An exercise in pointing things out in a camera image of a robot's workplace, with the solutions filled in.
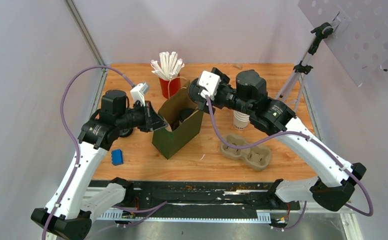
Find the green paper bag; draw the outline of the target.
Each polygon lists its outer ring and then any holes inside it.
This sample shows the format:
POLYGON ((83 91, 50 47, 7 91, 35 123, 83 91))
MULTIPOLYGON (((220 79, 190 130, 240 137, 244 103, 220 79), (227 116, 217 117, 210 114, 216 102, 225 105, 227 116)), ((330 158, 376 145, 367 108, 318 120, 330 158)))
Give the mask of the green paper bag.
POLYGON ((189 98, 190 82, 187 81, 176 94, 167 99, 158 111, 168 126, 153 132, 152 144, 166 159, 175 155, 201 130, 203 112, 189 98), (195 109, 195 112, 184 122, 179 122, 179 112, 184 108, 195 109))

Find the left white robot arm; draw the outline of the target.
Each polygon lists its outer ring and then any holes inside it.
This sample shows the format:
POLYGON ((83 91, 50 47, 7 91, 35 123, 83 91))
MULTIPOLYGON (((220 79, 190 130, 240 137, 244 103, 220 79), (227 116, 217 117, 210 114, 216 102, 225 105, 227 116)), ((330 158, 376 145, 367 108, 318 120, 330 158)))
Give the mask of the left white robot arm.
POLYGON ((83 240, 92 223, 109 208, 130 206, 135 200, 134 184, 116 177, 105 189, 89 200, 84 199, 99 163, 110 151, 120 133, 138 128, 148 133, 167 127, 167 122, 145 99, 142 90, 132 89, 133 106, 122 90, 109 90, 101 98, 101 107, 83 124, 75 155, 53 197, 44 208, 34 209, 31 219, 49 233, 65 240, 83 240))

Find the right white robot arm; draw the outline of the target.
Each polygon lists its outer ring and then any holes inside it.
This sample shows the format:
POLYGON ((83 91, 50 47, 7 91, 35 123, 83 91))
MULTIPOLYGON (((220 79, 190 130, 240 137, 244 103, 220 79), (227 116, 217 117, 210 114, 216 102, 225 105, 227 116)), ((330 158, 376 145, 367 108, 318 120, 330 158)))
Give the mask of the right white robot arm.
POLYGON ((315 202, 336 212, 348 206, 366 167, 336 155, 307 129, 295 112, 268 95, 267 83, 255 70, 240 72, 231 86, 229 77, 219 69, 203 71, 188 88, 190 99, 205 113, 228 108, 248 115, 249 122, 266 138, 277 139, 294 151, 316 173, 305 180, 276 180, 267 195, 268 204, 279 209, 292 201, 315 202))

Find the black coffee lid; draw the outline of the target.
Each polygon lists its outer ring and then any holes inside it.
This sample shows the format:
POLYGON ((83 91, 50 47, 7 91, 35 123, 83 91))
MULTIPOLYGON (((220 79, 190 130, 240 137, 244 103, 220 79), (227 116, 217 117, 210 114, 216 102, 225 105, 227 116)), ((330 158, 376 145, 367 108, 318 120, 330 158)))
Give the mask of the black coffee lid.
POLYGON ((198 86, 198 80, 199 78, 195 78, 193 81, 191 81, 188 88, 189 98, 194 103, 199 103, 203 99, 199 94, 200 88, 198 86))
POLYGON ((179 112, 179 122, 183 123, 188 117, 190 117, 195 109, 193 108, 184 108, 179 112))

